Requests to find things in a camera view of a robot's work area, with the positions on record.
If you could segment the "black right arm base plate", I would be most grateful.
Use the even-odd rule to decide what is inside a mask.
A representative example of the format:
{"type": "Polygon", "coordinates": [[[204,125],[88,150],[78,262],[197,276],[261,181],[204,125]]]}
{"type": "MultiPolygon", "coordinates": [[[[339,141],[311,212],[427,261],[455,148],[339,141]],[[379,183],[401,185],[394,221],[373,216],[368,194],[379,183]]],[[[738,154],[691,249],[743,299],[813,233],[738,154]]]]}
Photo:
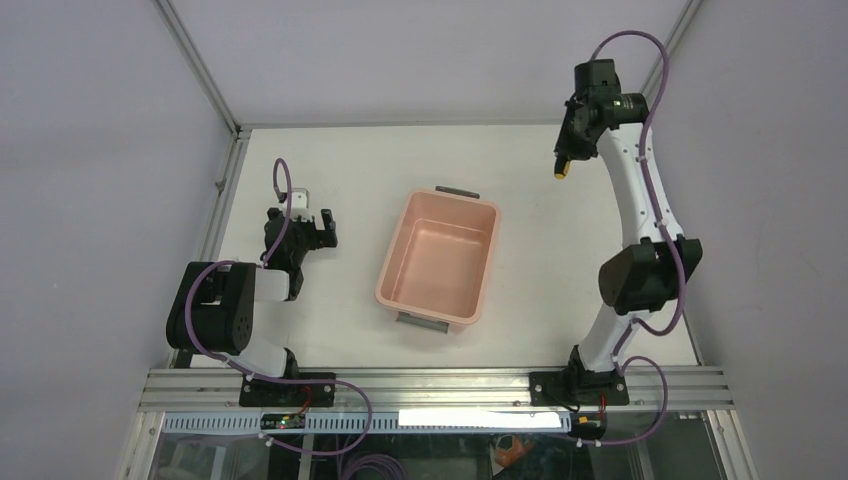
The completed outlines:
{"type": "Polygon", "coordinates": [[[610,372],[585,374],[559,371],[534,371],[528,375],[533,406],[600,407],[626,406],[630,403],[623,376],[610,372]]]}

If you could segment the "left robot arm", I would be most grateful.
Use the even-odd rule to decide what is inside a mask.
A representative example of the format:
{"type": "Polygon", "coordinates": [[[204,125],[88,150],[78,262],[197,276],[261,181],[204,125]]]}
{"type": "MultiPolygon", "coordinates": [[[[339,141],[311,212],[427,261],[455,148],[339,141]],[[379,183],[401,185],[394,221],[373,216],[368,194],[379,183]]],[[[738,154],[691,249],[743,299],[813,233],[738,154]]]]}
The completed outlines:
{"type": "Polygon", "coordinates": [[[296,300],[307,254],[337,247],[338,237],[329,209],[320,211],[321,227],[307,210],[288,218],[271,208],[267,216],[266,251],[258,264],[229,260],[186,266],[166,321],[166,340],[174,349],[239,370],[248,380],[263,380],[263,394],[277,406],[288,406],[301,392],[296,357],[254,332],[254,307],[296,300]]]}

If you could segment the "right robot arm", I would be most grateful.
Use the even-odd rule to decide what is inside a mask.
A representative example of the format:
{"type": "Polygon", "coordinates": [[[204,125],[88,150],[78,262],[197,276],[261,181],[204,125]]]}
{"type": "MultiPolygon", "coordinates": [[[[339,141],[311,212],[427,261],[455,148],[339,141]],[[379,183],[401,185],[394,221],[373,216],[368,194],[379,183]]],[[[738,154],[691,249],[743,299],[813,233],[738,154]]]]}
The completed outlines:
{"type": "Polygon", "coordinates": [[[603,306],[563,371],[566,396],[588,405],[604,387],[617,386],[621,353],[632,334],[645,329],[667,303],[683,303],[703,248],[684,234],[666,199],[654,164],[647,100],[623,92],[614,61],[577,65],[565,108],[553,150],[554,173],[562,178],[572,163],[600,158],[622,230],[621,251],[599,269],[603,306]]]}

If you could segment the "yellow black screwdriver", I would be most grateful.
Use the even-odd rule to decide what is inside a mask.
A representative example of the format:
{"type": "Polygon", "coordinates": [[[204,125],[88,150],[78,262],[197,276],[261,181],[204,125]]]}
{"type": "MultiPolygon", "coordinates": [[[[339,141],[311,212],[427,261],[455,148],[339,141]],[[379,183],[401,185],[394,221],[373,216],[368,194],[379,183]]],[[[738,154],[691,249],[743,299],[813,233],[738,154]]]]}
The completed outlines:
{"type": "Polygon", "coordinates": [[[568,158],[557,158],[554,163],[554,177],[558,180],[564,179],[569,173],[570,164],[568,158]]]}

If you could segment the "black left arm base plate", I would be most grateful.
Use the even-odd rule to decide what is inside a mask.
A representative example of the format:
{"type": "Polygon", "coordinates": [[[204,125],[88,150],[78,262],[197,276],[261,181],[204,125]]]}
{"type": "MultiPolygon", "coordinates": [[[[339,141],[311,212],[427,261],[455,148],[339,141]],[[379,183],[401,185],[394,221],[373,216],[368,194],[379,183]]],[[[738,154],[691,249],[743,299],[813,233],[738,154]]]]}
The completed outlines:
{"type": "Polygon", "coordinates": [[[306,372],[300,374],[301,380],[308,385],[292,385],[268,382],[259,379],[248,381],[243,378],[238,405],[248,408],[301,408],[332,407],[335,400],[335,385],[332,380],[336,374],[329,371],[306,372]]]}

